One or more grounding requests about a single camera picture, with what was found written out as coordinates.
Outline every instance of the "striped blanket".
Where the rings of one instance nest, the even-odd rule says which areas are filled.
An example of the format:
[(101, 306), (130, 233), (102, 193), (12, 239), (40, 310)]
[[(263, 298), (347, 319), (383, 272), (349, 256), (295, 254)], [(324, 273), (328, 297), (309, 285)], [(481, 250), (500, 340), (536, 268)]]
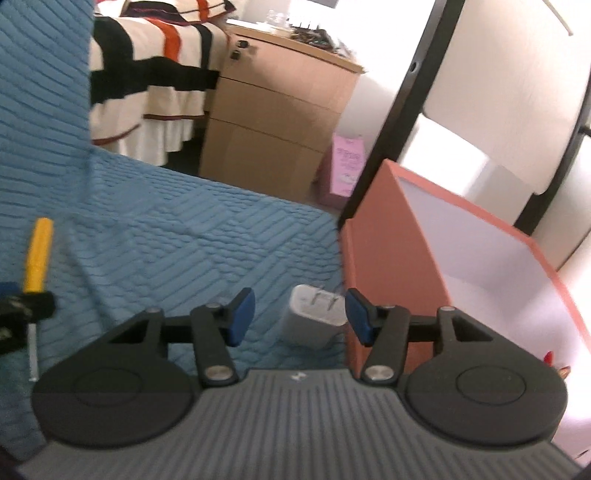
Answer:
[(211, 23), (178, 26), (148, 18), (95, 17), (90, 41), (90, 134), (103, 145), (143, 118), (203, 116), (228, 45)]

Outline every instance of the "drawer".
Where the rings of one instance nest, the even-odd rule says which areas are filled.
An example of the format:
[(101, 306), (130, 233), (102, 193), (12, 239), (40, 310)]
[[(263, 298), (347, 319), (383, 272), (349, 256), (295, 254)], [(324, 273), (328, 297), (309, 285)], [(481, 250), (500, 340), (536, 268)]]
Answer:
[[(234, 48), (245, 40), (248, 48)], [(284, 93), (299, 100), (341, 113), (359, 74), (301, 52), (253, 38), (233, 35), (222, 77)], [(240, 52), (238, 60), (230, 55)]]
[(221, 79), (211, 117), (325, 152), (340, 114), (283, 93)]
[(211, 119), (200, 176), (303, 202), (322, 154), (238, 125)]

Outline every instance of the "ribbed gray surface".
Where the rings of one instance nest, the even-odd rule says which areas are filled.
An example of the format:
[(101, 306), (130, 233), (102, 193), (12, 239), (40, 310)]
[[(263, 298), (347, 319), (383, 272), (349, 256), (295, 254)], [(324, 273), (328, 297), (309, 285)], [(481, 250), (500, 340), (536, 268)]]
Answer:
[(50, 443), (21, 472), (30, 480), (566, 480), (579, 471), (549, 443), (511, 452), (449, 444), (418, 426), (395, 393), (346, 370), (297, 373), (252, 371), (208, 390), (181, 424), (136, 447)]

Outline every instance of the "power adapter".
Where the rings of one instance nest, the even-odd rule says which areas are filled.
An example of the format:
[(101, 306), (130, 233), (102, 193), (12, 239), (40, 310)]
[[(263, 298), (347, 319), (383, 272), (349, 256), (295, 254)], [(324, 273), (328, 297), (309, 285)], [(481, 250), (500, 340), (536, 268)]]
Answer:
[(341, 295), (298, 285), (281, 318), (281, 339), (318, 350), (343, 332), (346, 324), (345, 299)]

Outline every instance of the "orange stripe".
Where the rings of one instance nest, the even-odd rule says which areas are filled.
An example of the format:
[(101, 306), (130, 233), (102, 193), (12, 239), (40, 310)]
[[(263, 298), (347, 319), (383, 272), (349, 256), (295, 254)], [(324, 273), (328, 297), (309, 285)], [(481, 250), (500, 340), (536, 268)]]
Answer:
[(209, 18), (209, 3), (207, 0), (197, 0), (199, 6), (199, 20), (205, 22)]
[(164, 34), (164, 56), (178, 62), (178, 52), (181, 49), (181, 37), (173, 25), (164, 23), (155, 18), (146, 18), (152, 25), (158, 27)]

